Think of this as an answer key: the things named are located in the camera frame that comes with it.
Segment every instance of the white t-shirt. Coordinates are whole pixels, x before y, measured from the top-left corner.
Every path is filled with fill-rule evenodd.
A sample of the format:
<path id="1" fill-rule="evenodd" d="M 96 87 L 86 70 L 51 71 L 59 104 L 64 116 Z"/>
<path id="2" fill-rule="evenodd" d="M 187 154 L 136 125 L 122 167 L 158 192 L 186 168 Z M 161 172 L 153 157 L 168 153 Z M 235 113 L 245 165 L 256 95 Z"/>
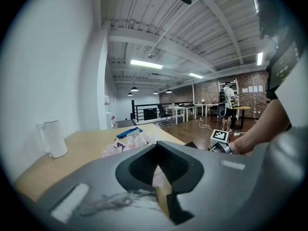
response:
<path id="1" fill-rule="evenodd" d="M 231 97 L 235 96 L 234 91 L 230 87 L 224 87 L 223 89 L 225 91 L 225 96 L 226 96 L 226 107 L 232 109 Z"/>

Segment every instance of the white desk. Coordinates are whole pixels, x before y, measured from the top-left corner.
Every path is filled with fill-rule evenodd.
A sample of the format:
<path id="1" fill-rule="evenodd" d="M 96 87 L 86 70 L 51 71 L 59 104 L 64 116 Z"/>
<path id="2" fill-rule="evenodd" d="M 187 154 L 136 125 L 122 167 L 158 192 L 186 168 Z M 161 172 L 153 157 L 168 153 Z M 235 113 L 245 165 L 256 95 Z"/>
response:
<path id="1" fill-rule="evenodd" d="M 194 106 L 201 107 L 201 116 L 203 116 L 203 106 L 206 106 L 205 103 L 199 103 L 199 104 L 195 104 Z"/>
<path id="2" fill-rule="evenodd" d="M 218 104 L 211 104 L 211 103 L 206 104 L 206 105 L 205 105 L 205 116 L 207 116 L 207 108 L 208 108 L 208 107 L 217 106 L 217 105 L 218 105 Z"/>
<path id="3" fill-rule="evenodd" d="M 173 120 L 175 119 L 175 124 L 178 124 L 178 110 L 183 110 L 183 122 L 185 122 L 185 107 L 179 107 L 179 106 L 175 106 L 175 107 L 166 107 L 166 112 L 167 110 L 172 110 L 172 116 L 173 116 Z"/>
<path id="4" fill-rule="evenodd" d="M 197 112 L 196 112 L 197 107 L 196 106 L 185 107 L 185 109 L 186 109 L 186 121 L 188 121 L 188 109 L 192 109 L 192 112 L 194 112 L 194 118 L 197 119 Z"/>
<path id="5" fill-rule="evenodd" d="M 212 104 L 212 103 L 199 103 L 199 104 L 195 104 L 194 106 L 196 107 L 201 107 L 201 116 L 203 116 L 203 106 L 205 106 L 205 116 L 207 116 L 207 108 L 208 107 L 212 107 L 212 106 L 217 106 L 218 104 Z"/>

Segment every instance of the white ceiling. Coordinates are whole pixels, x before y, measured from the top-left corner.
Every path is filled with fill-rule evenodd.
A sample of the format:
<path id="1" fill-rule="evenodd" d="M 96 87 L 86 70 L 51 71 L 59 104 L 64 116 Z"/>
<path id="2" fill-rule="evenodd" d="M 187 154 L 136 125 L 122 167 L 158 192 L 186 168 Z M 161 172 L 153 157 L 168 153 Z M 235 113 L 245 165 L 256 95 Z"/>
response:
<path id="1" fill-rule="evenodd" d="M 101 1 L 102 8 L 107 8 L 102 9 L 102 19 L 111 21 L 108 61 L 117 88 L 131 88 L 134 82 L 138 88 L 164 90 L 195 80 L 189 73 L 213 78 L 222 70 L 225 73 L 226 69 L 237 66 L 250 71 L 255 67 L 258 52 L 265 52 L 263 62 L 268 62 L 275 43 L 268 38 L 259 39 L 253 0 L 193 3 Z M 153 59 L 148 58 L 151 51 Z M 131 59 L 164 67 L 159 70 L 132 66 Z"/>

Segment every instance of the white pillar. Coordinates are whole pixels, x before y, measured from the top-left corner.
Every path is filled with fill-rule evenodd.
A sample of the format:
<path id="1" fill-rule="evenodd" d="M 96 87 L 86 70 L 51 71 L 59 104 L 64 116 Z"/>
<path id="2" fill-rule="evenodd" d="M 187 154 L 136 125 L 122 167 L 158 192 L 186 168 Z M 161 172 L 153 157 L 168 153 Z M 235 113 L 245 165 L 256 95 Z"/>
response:
<path id="1" fill-rule="evenodd" d="M 193 95 L 193 96 L 192 96 L 192 102 L 193 102 L 193 104 L 194 104 L 194 88 L 193 88 L 193 84 L 192 84 L 192 90 L 193 90 L 193 91 L 192 91 L 192 95 Z"/>
<path id="2" fill-rule="evenodd" d="M 85 49 L 80 74 L 79 107 L 83 130 L 107 129 L 105 116 L 105 67 L 110 22 L 102 30 L 93 31 Z"/>

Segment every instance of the black shorts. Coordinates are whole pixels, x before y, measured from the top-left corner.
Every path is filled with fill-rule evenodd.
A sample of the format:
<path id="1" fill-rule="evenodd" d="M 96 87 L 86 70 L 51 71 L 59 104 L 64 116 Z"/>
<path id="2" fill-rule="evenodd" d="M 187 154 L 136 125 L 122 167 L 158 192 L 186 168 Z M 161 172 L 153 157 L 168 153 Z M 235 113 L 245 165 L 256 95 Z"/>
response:
<path id="1" fill-rule="evenodd" d="M 225 117 L 229 117 L 229 116 L 232 116 L 233 114 L 233 110 L 229 109 L 229 108 L 226 108 L 226 114 L 225 114 Z"/>

